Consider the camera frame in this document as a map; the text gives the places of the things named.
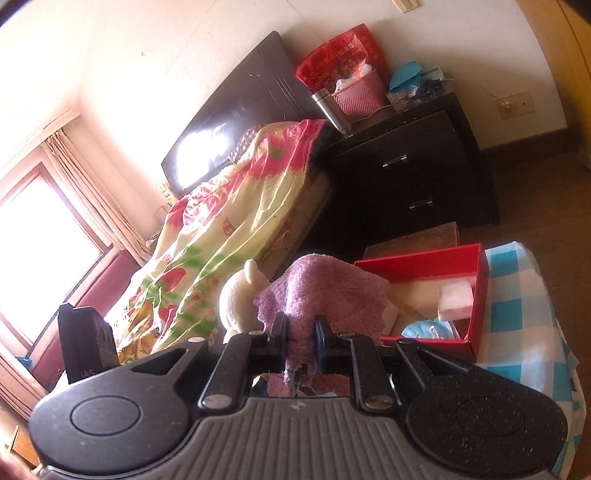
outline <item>silver thermos bottle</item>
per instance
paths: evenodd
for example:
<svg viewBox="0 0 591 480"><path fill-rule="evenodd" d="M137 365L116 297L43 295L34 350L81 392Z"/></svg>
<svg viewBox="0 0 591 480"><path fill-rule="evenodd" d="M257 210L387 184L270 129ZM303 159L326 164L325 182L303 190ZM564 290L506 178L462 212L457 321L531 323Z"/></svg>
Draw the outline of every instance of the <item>silver thermos bottle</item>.
<svg viewBox="0 0 591 480"><path fill-rule="evenodd" d="M343 135L352 132L353 124L326 88L312 95L312 98L339 132Z"/></svg>

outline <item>floral bedspread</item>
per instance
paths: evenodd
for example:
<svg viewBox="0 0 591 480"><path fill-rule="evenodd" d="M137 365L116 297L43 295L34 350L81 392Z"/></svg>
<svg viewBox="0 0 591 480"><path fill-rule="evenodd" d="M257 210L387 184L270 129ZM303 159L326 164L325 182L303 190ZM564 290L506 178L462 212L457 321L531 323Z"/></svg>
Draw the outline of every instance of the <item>floral bedspread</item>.
<svg viewBox="0 0 591 480"><path fill-rule="evenodd" d="M192 336L215 342L222 286L283 226L323 124L263 127L235 165L173 206L155 256L134 275L125 294L129 302L114 322L120 362Z"/></svg>

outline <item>curtain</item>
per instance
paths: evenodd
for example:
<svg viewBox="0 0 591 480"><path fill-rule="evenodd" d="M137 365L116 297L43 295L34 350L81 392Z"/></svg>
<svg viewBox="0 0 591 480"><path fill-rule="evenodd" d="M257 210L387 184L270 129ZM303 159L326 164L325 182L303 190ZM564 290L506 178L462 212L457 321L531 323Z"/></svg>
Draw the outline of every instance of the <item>curtain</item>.
<svg viewBox="0 0 591 480"><path fill-rule="evenodd" d="M84 205L103 236L120 249L128 250L140 265L144 265L151 257L144 239L105 186L88 174L84 158L64 131L59 129L42 146L63 184Z"/></svg>
<svg viewBox="0 0 591 480"><path fill-rule="evenodd" d="M47 392L29 371L0 343L0 397L28 420Z"/></svg>

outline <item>plastic basket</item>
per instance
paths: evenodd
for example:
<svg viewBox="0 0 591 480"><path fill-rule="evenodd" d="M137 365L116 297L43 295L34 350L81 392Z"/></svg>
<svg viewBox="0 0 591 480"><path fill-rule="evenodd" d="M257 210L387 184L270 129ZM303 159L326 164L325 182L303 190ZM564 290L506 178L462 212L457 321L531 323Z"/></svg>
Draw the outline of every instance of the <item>plastic basket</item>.
<svg viewBox="0 0 591 480"><path fill-rule="evenodd" d="M361 120L388 104L386 87L375 70L334 93L333 98L352 122Z"/></svg>

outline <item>purple towel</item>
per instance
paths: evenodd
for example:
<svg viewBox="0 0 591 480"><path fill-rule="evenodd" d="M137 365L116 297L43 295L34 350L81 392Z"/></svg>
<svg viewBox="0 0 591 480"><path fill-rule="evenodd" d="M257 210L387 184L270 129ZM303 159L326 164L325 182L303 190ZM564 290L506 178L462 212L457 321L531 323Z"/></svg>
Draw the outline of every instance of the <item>purple towel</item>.
<svg viewBox="0 0 591 480"><path fill-rule="evenodd" d="M303 366L307 369L301 384L312 385L319 394L333 391L349 395L348 378L315 376L314 318L323 314L335 333L360 333L378 344L388 287L387 280L354 265L311 254L296 260L281 278L260 292L254 304L265 330L271 330L278 312L289 317L286 370L284 375L271 375L269 395L293 396L298 388L295 372Z"/></svg>

